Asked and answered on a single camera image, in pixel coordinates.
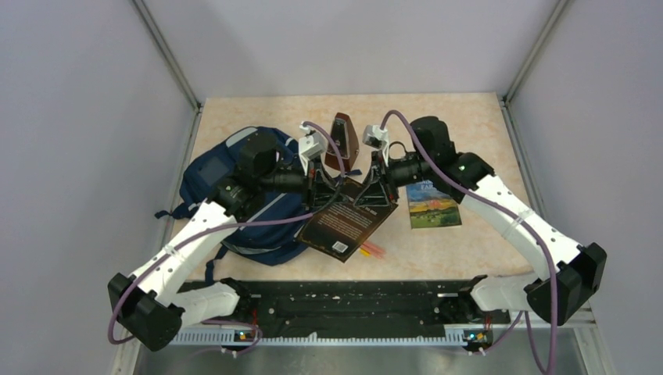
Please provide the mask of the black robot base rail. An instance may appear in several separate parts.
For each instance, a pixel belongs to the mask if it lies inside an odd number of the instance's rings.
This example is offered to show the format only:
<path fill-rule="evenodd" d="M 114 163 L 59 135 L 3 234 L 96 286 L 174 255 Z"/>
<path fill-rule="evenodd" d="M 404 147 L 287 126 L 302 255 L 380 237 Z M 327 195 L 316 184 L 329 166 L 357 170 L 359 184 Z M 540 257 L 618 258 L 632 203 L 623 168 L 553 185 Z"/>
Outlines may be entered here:
<path fill-rule="evenodd" d="M 468 280 L 238 281 L 230 320 L 270 346 L 489 345 L 506 310 L 483 312 Z"/>

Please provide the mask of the blue green landscape book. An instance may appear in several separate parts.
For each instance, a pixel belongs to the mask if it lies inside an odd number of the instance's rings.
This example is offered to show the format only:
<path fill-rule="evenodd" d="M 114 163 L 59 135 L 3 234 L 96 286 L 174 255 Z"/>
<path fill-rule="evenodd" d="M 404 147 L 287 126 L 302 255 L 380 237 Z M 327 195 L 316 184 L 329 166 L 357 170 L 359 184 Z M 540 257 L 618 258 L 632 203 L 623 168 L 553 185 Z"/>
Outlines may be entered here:
<path fill-rule="evenodd" d="M 429 180 L 406 186 L 412 229 L 455 227 L 462 224 L 458 204 Z"/>

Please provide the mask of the dark brown book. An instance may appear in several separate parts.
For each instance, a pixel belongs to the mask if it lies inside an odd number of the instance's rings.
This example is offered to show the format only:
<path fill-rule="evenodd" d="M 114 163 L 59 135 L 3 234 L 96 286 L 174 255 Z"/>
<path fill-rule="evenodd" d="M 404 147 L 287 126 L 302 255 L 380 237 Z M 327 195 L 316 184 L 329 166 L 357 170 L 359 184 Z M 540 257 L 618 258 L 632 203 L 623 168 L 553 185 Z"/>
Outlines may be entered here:
<path fill-rule="evenodd" d="M 387 183 L 346 179 L 339 200 L 305 222 L 296 240 L 344 263 L 391 216 L 397 199 Z"/>

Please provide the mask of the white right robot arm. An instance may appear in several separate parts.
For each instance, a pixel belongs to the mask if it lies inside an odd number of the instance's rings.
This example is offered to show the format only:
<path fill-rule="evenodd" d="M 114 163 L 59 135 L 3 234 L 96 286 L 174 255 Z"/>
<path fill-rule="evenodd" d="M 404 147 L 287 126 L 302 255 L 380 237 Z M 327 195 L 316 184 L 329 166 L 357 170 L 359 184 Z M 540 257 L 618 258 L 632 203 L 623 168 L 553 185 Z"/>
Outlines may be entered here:
<path fill-rule="evenodd" d="M 478 322 L 489 311 L 535 313 L 562 326 L 600 288 L 607 252 L 562 234 L 518 198 L 485 160 L 458 152 L 447 125 L 436 116 L 405 121 L 414 151 L 379 164 L 387 185 L 397 188 L 429 180 L 460 206 L 490 224 L 530 264 L 532 272 L 476 277 L 458 301 L 460 315 Z"/>

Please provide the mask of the navy blue student backpack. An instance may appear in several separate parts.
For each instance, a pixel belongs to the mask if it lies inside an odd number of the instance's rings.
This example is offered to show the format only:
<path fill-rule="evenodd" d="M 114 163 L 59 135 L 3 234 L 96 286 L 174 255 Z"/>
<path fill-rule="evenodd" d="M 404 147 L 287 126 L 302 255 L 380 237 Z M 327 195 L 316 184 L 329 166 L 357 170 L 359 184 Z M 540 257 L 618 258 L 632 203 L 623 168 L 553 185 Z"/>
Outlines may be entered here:
<path fill-rule="evenodd" d="M 172 211 L 156 212 L 154 217 L 191 219 L 203 199 L 211 193 L 213 183 L 234 169 L 240 149 L 247 139 L 262 133 L 275 137 L 282 160 L 299 164 L 298 141 L 293 137 L 274 127 L 245 127 L 195 158 L 183 172 L 179 188 L 182 203 Z M 306 210 L 302 206 L 300 195 L 270 192 L 266 194 L 265 202 L 247 221 L 274 221 L 304 214 Z M 280 265 L 294 259 L 307 248 L 296 240 L 303 224 L 303 221 L 298 221 L 277 226 L 238 228 L 220 243 L 217 254 L 206 263 L 205 282 L 213 283 L 215 262 L 222 259 L 227 252 L 234 252 L 267 266 Z"/>

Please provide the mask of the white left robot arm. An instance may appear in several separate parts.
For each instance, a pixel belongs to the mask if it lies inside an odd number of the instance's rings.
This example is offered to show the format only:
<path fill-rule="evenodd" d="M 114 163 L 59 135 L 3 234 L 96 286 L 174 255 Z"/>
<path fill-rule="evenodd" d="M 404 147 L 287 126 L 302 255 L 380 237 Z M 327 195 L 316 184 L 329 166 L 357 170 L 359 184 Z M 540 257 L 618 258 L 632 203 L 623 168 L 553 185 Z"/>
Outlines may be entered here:
<path fill-rule="evenodd" d="M 300 230 L 339 197 L 339 182 L 323 181 L 331 194 L 320 203 L 306 203 L 305 195 L 323 171 L 322 155 L 342 158 L 325 130 L 307 125 L 304 133 L 295 139 L 273 127 L 246 127 L 194 159 L 183 175 L 182 202 L 171 212 L 186 220 L 185 226 L 132 274 L 109 281 L 112 324 L 157 352 L 183 327 L 218 316 L 232 323 L 246 320 L 251 303 L 242 286 L 214 280 L 212 263 L 206 267 L 205 287 L 182 287 L 205 258 L 218 260 L 234 252 L 276 266 L 304 250 Z"/>

